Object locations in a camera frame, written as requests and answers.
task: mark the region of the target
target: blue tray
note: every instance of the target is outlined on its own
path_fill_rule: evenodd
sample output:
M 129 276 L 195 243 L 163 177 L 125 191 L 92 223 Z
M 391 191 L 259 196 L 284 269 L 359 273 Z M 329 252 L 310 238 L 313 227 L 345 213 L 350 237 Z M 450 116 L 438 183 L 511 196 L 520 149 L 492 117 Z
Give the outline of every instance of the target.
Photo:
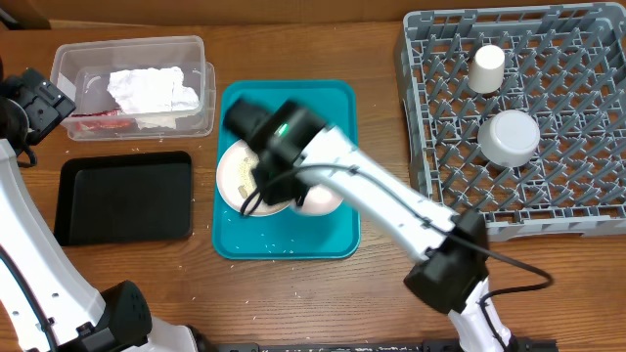
M 240 81 L 222 95 L 217 160 L 238 138 L 223 128 L 226 110 L 239 97 L 277 110 L 294 99 L 325 118 L 357 143 L 356 97 L 336 80 Z M 361 241 L 359 213 L 347 204 L 325 216 L 302 216 L 290 208 L 266 217 L 242 218 L 215 187 L 213 246 L 228 259 L 337 259 Z

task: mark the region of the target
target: black cable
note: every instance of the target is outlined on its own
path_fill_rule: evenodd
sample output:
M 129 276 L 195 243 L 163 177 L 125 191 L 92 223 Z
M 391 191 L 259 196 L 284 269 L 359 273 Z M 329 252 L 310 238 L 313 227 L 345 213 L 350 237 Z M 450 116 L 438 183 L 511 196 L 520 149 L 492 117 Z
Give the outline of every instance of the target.
M 28 283 L 26 282 L 26 279 L 22 276 L 22 273 L 18 269 L 18 266 L 13 261 L 13 259 L 11 259 L 9 253 L 7 253 L 2 245 L 0 245 L 0 259 L 2 259 L 4 264 L 7 266 L 7 269 L 9 269 L 9 272 L 11 273 L 11 275 L 13 275 L 16 283 L 18 283 L 18 286 L 22 290 L 23 296 L 26 298 L 26 301 L 30 305 L 30 309 L 32 309 L 32 312 L 35 314 L 35 317 L 39 322 L 41 330 L 46 334 L 46 339 L 48 339 L 48 344 L 50 345 L 50 352 L 57 352 L 57 340 L 55 339 L 55 335 L 52 332 L 52 325 L 46 318 L 46 315 L 43 313 L 43 310 L 39 306 L 39 302 L 37 302 L 37 298 L 35 298 L 34 293 L 32 293 L 30 286 L 28 286 Z
M 265 185 L 263 185 L 262 188 L 256 188 L 252 194 L 249 195 L 248 198 L 246 198 L 246 200 L 244 201 L 244 203 L 242 204 L 242 208 L 240 210 L 240 213 L 242 214 L 242 216 L 249 216 L 251 213 L 254 212 L 254 210 L 256 210 L 256 208 L 258 207 L 258 205 L 261 203 L 261 201 L 263 200 L 263 195 L 274 185 L 277 185 L 279 182 L 290 178 L 290 177 L 295 177 L 296 174 L 302 172 L 302 171 L 306 171 L 306 170 L 311 170 L 311 169 L 331 169 L 331 170 L 340 170 L 340 171 L 344 171 L 347 172 L 349 174 L 352 175 L 359 175 L 365 179 L 367 179 L 368 181 L 372 182 L 374 185 L 376 185 L 377 187 L 379 187 L 381 190 L 383 190 L 385 193 L 387 193 L 390 197 L 392 197 L 394 200 L 396 200 L 398 203 L 400 203 L 400 205 L 402 205 L 404 208 L 406 208 L 410 213 L 413 214 L 413 216 L 415 216 L 416 218 L 420 219 L 422 222 L 424 222 L 424 227 L 426 228 L 430 228 L 432 230 L 434 230 L 435 232 L 439 233 L 440 235 L 445 236 L 446 238 L 464 245 L 465 247 L 472 249 L 474 251 L 477 251 L 481 254 L 484 254 L 488 257 L 492 257 L 496 260 L 502 261 L 504 263 L 513 265 L 519 269 L 525 270 L 527 272 L 536 274 L 544 279 L 546 279 L 545 282 L 541 283 L 541 284 L 537 284 L 537 285 L 530 285 L 530 286 L 517 286 L 517 287 L 510 287 L 510 288 L 503 288 L 503 289 L 496 289 L 494 291 L 488 292 L 485 295 L 483 295 L 482 297 L 480 297 L 480 300 L 478 301 L 478 304 L 480 305 L 480 310 L 482 311 L 482 314 L 485 318 L 485 320 L 487 321 L 487 325 L 489 326 L 489 329 L 491 329 L 491 332 L 494 335 L 494 338 L 496 338 L 496 340 L 498 340 L 498 343 L 500 344 L 500 346 L 502 347 L 503 351 L 508 352 L 511 351 L 511 349 L 507 346 L 507 344 L 502 340 L 502 336 L 500 336 L 500 334 L 496 331 L 495 327 L 493 326 L 493 323 L 491 322 L 491 319 L 489 318 L 489 314 L 487 314 L 487 300 L 491 297 L 494 297 L 496 295 L 501 295 L 501 294 L 507 294 L 507 293 L 516 293 L 516 292 L 528 292 L 528 291 L 532 291 L 532 290 L 539 290 L 539 289 L 543 289 L 546 287 L 551 286 L 555 280 L 553 279 L 552 275 L 550 275 L 548 272 L 541 270 L 537 267 L 534 267 L 532 265 L 520 262 L 518 260 L 515 260 L 513 258 L 510 258 L 504 254 L 500 254 L 498 252 L 495 252 L 493 250 L 489 250 L 487 248 L 483 248 L 482 246 L 475 244 L 473 242 L 467 241 L 465 239 L 462 239 L 456 235 L 453 235 L 447 231 L 444 231 L 440 228 L 438 228 L 437 226 L 433 225 L 431 220 L 420 215 L 418 212 L 416 212 L 406 201 L 404 201 L 404 199 L 402 199 L 400 196 L 398 196 L 397 194 L 395 194 L 392 190 L 390 190 L 383 182 L 381 182 L 380 180 L 378 180 L 377 178 L 375 178 L 374 176 L 362 172 L 359 170 L 358 166 L 353 165 L 353 166 L 345 166 L 345 165 L 339 165 L 339 164 L 312 164 L 312 165 L 304 165 L 304 166 L 297 166 L 293 169 L 287 170 L 281 174 L 276 175 L 274 178 L 272 178 L 269 182 L 267 182 Z M 252 207 L 252 210 L 246 214 L 246 209 L 249 206 L 249 204 L 252 202 L 252 200 L 254 199 L 254 197 L 258 196 L 258 199 L 256 200 L 256 203 L 254 204 L 254 206 Z

